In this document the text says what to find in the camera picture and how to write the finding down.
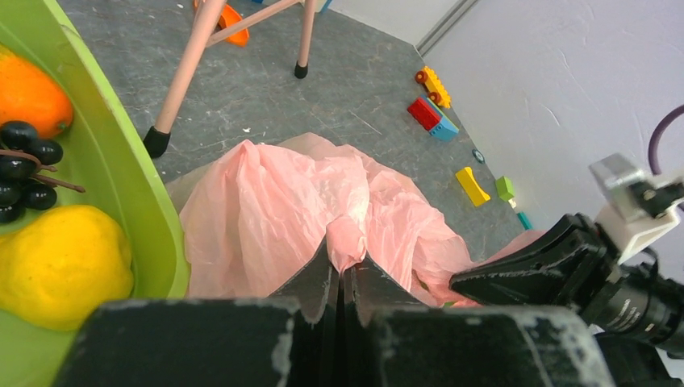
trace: concrete floor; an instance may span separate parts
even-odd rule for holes
[[[193,20],[187,0],[59,0],[102,66],[141,136],[154,123]],[[244,15],[262,8],[231,0]],[[250,28],[247,47],[217,44],[202,58],[155,165],[171,181],[209,163],[240,141],[277,144],[311,131],[351,144],[411,177],[474,260],[522,230],[497,199],[494,177],[472,156],[461,130],[449,143],[432,138],[406,112],[423,91],[413,81],[423,62],[413,46],[343,15],[317,16],[309,76],[298,80],[302,7]],[[453,174],[473,167],[492,200],[475,208]]]

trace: orange wheel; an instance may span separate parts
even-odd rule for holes
[[[440,103],[442,101],[442,97],[434,91],[428,94],[427,97],[430,98],[430,101],[433,101],[435,104]]]
[[[423,83],[425,83],[425,80],[427,80],[427,79],[428,79],[428,75],[427,75],[423,70],[418,71],[418,72],[415,74],[415,81],[418,82],[418,83],[421,84],[421,85],[422,85]]]

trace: green plastic bin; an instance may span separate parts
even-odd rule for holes
[[[183,297],[189,267],[176,211],[121,102],[64,11],[56,0],[0,1],[0,43],[50,74],[74,105],[74,124],[58,138],[65,158],[58,173],[46,174],[87,192],[58,188],[58,205],[90,204],[119,222],[133,247],[134,298]],[[35,216],[29,211],[21,221],[0,226],[0,235]],[[73,337],[0,310],[0,386],[50,385]]]

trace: pink plastic bag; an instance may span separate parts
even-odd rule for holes
[[[311,133],[280,146],[235,146],[206,169],[181,223],[192,265],[189,297],[266,297],[327,234],[340,272],[369,252],[422,302],[468,304],[448,279],[476,264],[413,181]],[[512,252],[523,244],[511,245]]]

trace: white wall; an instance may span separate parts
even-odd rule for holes
[[[329,7],[415,45],[459,2],[461,0],[332,0]]]
[[[605,201],[587,166],[622,152],[645,167],[654,127],[684,104],[684,2],[481,0],[426,61],[545,229],[564,213],[595,216]],[[684,168],[684,118],[667,133],[661,166]],[[684,225],[654,246],[680,281],[682,239]]]

